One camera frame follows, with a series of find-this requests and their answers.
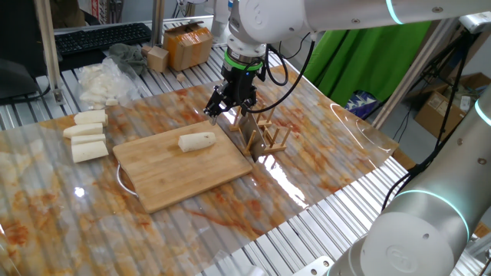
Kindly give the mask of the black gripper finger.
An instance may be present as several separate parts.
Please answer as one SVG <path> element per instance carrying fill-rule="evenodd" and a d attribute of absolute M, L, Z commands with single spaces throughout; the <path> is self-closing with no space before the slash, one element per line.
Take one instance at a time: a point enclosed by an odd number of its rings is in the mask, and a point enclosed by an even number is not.
<path fill-rule="evenodd" d="M 252 95 L 251 97 L 247 97 L 244 99 L 243 102 L 241 102 L 241 108 L 243 113 L 248 113 L 249 111 L 252 110 L 252 108 L 257 104 L 257 100 L 255 95 Z"/>
<path fill-rule="evenodd" d="M 208 104 L 204 108 L 203 112 L 209 118 L 209 122 L 212 125 L 216 124 L 218 116 L 224 112 L 226 105 L 224 104 L 224 100 L 226 95 L 224 91 L 226 89 L 226 85 L 216 85 L 213 88 L 212 96 L 210 97 Z"/>

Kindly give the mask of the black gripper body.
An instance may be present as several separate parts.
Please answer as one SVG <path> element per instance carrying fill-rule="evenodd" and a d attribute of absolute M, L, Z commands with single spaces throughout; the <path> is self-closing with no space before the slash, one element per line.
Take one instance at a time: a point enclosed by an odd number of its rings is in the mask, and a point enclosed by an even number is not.
<path fill-rule="evenodd" d="M 252 95 L 256 97 L 257 87 L 253 84 L 253 81 L 260 74 L 262 67 L 263 63 L 253 64 L 244 71 L 229 63 L 223 64 L 221 73 L 224 81 L 222 85 L 226 85 L 224 104 L 227 107 L 237 107 L 247 97 Z"/>

